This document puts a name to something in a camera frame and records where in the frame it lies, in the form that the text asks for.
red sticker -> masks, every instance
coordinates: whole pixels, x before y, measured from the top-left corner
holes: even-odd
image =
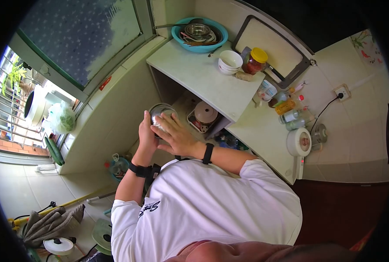
[[[104,87],[108,84],[108,82],[110,82],[110,80],[111,80],[111,76],[106,80],[106,81],[104,81],[104,83],[100,86],[100,90],[103,90],[104,89]]]

frosted glass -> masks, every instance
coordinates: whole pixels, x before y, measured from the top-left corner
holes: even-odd
[[[131,0],[40,0],[20,29],[83,86],[141,34]]]

brick wall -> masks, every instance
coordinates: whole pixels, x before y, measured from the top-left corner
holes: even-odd
[[[50,155],[47,149],[37,148],[30,145],[22,145],[4,139],[0,139],[0,150],[27,155]]]

dark cabinet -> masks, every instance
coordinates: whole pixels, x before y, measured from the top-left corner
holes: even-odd
[[[291,30],[312,51],[367,28],[353,1],[244,0]]]

printed logo on shirt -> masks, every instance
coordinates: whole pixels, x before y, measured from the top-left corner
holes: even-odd
[[[152,212],[152,211],[157,210],[158,204],[159,204],[160,202],[161,202],[161,201],[143,205],[142,209],[139,211],[139,218],[140,218],[141,216],[143,216],[143,213],[144,213],[146,210],[149,210],[149,212]]]

